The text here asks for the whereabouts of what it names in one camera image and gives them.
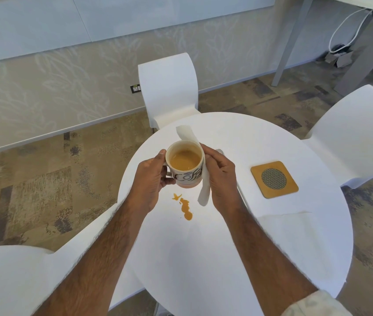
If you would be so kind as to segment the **person's right hand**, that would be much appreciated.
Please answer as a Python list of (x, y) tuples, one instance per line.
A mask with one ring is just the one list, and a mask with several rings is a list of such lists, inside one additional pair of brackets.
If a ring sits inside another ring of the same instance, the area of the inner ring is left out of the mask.
[(237, 188), (235, 165), (218, 150), (214, 150), (201, 143), (205, 154), (212, 155), (221, 167), (219, 177), (210, 177), (212, 202), (222, 217), (227, 217), (236, 210), (244, 207), (242, 197)]

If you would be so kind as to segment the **person's left hand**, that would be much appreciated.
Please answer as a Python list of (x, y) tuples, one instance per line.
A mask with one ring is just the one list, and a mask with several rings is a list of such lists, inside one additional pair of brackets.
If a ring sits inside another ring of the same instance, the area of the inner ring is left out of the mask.
[(157, 204), (161, 189), (175, 183), (175, 180), (168, 176), (168, 168), (154, 169), (153, 158), (144, 160), (137, 167), (125, 202), (131, 208), (147, 214)]

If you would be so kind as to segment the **white printed coffee mug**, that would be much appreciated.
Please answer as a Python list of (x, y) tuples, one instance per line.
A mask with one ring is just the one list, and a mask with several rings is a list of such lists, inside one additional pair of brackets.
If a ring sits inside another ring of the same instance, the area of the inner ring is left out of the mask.
[[(201, 154), (201, 163), (195, 169), (190, 171), (178, 171), (169, 165), (169, 159), (172, 153), (175, 153), (179, 150), (189, 149), (194, 151), (197, 154)], [(169, 172), (172, 175), (173, 179), (175, 180), (176, 184), (182, 188), (192, 188), (197, 186), (201, 180), (201, 174), (203, 169), (203, 161), (204, 161), (204, 152), (202, 152), (201, 148), (198, 146), (197, 143), (187, 141), (187, 140), (180, 140), (172, 145), (170, 145), (167, 149), (166, 155), (166, 164), (169, 168)]]

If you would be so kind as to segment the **white paper napkin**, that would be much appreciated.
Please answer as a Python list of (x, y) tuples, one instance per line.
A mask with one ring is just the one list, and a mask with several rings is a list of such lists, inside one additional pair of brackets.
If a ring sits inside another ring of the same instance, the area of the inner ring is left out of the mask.
[(334, 263), (313, 213), (264, 215), (258, 223), (289, 260), (309, 279), (328, 280)]
[[(182, 125), (176, 127), (177, 134), (181, 140), (187, 140), (194, 143), (197, 143), (198, 146), (201, 148), (202, 152), (204, 152), (203, 148), (201, 147), (199, 140), (196, 138), (194, 132), (192, 131), (192, 128), (187, 125)], [(206, 206), (209, 201), (210, 197), (210, 174), (207, 169), (205, 157), (203, 161), (203, 168), (202, 168), (202, 188), (198, 197), (198, 203), (201, 206)]]

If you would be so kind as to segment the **person's right forearm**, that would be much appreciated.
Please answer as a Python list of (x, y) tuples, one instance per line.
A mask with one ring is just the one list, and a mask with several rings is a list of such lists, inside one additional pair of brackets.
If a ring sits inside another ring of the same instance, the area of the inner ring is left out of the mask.
[(264, 316), (281, 316), (292, 304), (318, 290), (266, 235), (241, 201), (217, 209), (231, 233)]

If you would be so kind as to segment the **person's left forearm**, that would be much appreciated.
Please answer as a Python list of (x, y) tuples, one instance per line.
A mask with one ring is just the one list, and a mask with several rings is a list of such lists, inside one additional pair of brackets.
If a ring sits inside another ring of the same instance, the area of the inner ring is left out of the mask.
[(106, 316), (121, 271), (155, 200), (129, 195), (32, 316)]

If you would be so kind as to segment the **milky coffee in mug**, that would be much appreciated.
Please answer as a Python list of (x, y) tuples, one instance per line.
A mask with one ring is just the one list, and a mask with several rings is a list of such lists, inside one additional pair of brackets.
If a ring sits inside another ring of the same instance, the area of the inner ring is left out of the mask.
[(171, 154), (169, 165), (178, 171), (190, 171), (200, 165), (201, 158), (201, 154), (189, 149), (183, 149)]

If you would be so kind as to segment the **spilled coffee puddle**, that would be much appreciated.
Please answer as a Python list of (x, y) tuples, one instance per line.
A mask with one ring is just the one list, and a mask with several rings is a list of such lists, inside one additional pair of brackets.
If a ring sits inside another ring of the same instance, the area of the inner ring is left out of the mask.
[(189, 201), (185, 199), (182, 194), (177, 195), (176, 193), (173, 193), (172, 199), (180, 204), (184, 218), (187, 221), (191, 221), (193, 218), (193, 213), (190, 211)]

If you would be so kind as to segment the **square wooden coaster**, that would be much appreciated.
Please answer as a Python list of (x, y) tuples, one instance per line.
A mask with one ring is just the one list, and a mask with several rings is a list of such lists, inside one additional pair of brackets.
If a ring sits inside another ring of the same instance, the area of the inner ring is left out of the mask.
[(250, 168), (262, 195), (266, 199), (285, 196), (299, 191), (299, 187), (281, 161)]

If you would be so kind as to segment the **white plastic chair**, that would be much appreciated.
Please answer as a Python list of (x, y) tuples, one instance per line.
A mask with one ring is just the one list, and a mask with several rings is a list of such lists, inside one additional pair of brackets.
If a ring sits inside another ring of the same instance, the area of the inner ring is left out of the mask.
[[(1, 315), (32, 316), (89, 249), (119, 207), (110, 207), (56, 252), (32, 246), (0, 246)], [(109, 309), (144, 289), (126, 265), (127, 261)]]
[(139, 64), (138, 76), (152, 129), (200, 114), (198, 81), (188, 53)]
[(373, 178), (373, 86), (343, 97), (303, 139), (340, 186), (356, 189)]

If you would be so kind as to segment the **flat white paper napkin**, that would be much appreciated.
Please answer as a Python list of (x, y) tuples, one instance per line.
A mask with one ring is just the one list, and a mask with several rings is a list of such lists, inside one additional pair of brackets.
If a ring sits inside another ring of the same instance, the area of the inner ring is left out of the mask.
[(289, 260), (309, 279), (328, 280), (334, 263), (313, 213), (264, 215), (258, 223)]

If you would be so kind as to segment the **grey desk leg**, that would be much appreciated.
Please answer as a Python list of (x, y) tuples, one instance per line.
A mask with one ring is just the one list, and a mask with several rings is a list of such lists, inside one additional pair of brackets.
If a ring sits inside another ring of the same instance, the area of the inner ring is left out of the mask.
[(293, 26), (293, 29), (291, 31), (291, 34), (289, 36), (289, 39), (286, 43), (284, 52), (282, 54), (281, 60), (279, 62), (279, 65), (276, 69), (273, 81), (271, 83), (271, 86), (277, 87), (279, 84), (279, 81), (282, 77), (282, 74), (284, 72), (284, 69), (286, 68), (286, 65), (288, 63), (288, 60), (292, 54), (292, 51), (294, 49), (294, 46), (297, 42), (297, 39), (304, 27), (305, 19), (308, 15), (308, 12), (310, 10), (310, 7), (313, 3), (313, 0), (303, 0), (303, 3), (300, 7), (300, 11), (298, 13), (298, 16), (295, 20), (295, 24)]

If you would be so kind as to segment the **small cardboard box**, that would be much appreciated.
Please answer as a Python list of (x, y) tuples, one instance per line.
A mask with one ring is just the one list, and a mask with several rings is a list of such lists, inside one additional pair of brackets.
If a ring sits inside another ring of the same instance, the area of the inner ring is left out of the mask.
[(329, 52), (325, 56), (324, 61), (337, 68), (342, 68), (353, 63), (352, 55), (353, 55), (353, 51), (335, 52), (335, 53)]

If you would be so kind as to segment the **light patterned shirt sleeve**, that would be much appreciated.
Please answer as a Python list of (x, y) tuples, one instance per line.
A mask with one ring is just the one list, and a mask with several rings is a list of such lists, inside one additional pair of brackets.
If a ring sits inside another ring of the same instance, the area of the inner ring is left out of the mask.
[(353, 316), (328, 292), (319, 290), (290, 305), (281, 316)]

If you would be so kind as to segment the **grey desk side panel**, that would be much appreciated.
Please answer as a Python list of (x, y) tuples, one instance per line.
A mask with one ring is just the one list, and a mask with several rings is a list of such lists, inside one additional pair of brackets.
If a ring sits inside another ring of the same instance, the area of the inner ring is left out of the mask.
[(357, 89), (373, 70), (373, 15), (369, 15), (362, 24), (359, 35), (351, 45), (353, 50), (358, 50), (360, 47), (363, 47), (362, 52), (334, 87), (334, 90), (342, 96)]

